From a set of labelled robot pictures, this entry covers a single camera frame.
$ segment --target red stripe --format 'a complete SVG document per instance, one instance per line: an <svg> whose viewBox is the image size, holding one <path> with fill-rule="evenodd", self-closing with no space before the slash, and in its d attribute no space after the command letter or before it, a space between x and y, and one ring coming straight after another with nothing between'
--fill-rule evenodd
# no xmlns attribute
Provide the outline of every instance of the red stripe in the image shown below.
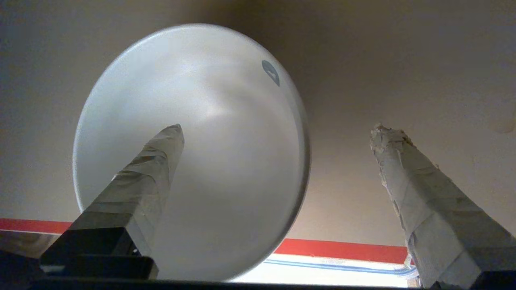
<svg viewBox="0 0 516 290"><path fill-rule="evenodd" d="M71 224L71 222L65 221L1 218L0 230L62 234L68 229L68 227L70 227Z"/></svg>
<svg viewBox="0 0 516 290"><path fill-rule="evenodd" d="M403 264L407 248L287 238L275 253Z"/></svg>
<svg viewBox="0 0 516 290"><path fill-rule="evenodd" d="M0 219L0 230L62 234L71 224L64 221ZM287 238L275 253L402 264L407 257L407 248Z"/></svg>

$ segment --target white dish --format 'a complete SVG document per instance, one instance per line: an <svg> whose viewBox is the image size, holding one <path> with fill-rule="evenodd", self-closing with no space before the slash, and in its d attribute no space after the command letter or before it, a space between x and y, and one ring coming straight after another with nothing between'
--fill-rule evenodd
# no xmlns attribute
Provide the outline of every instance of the white dish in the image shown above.
<svg viewBox="0 0 516 290"><path fill-rule="evenodd" d="M175 123L185 147L156 230L158 277L229 279L274 251L301 206L310 150L300 97L278 61L233 30L191 24L138 41L81 113L73 151L81 211Z"/></svg>

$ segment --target blue logo sticker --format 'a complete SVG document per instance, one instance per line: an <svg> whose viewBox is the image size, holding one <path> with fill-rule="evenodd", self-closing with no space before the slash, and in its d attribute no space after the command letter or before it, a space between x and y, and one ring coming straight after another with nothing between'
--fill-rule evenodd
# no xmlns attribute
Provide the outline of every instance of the blue logo sticker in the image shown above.
<svg viewBox="0 0 516 290"><path fill-rule="evenodd" d="M278 72L276 69L268 62L267 60L262 60L262 66L263 70L272 78L272 80L280 86L280 76L278 75Z"/></svg>

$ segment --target white wall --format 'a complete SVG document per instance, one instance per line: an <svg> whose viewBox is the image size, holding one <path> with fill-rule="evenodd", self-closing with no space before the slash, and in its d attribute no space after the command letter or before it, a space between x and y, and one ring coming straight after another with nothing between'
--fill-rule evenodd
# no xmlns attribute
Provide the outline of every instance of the white wall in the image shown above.
<svg viewBox="0 0 516 290"><path fill-rule="evenodd" d="M404 128L488 214L516 233L514 1L4 1L0 217L71 221L75 127L126 47L185 22L268 48L306 104L313 163L289 236L404 244L368 147Z"/></svg>

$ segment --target blue cable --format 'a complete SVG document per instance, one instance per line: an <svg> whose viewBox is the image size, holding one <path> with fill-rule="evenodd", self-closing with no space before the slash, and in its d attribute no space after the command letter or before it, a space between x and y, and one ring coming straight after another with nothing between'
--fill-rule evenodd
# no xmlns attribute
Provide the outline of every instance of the blue cable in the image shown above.
<svg viewBox="0 0 516 290"><path fill-rule="evenodd" d="M397 277L406 277L406 276L417 276L417 269L412 267L395 269L395 270L385 270L385 269L371 269L365 267L355 267L355 266L344 266L344 265L326 265L326 264L312 264L312 263L302 263L302 262L290 262L290 261L281 261L281 260L265 260L266 264L273 265L284 265L284 266L295 266L295 267L305 267L305 268L315 268L315 269L327 269L327 270L339 270L339 271L353 271L353 272L361 272L361 273L376 273L376 274L387 274L387 275L395 275Z"/></svg>

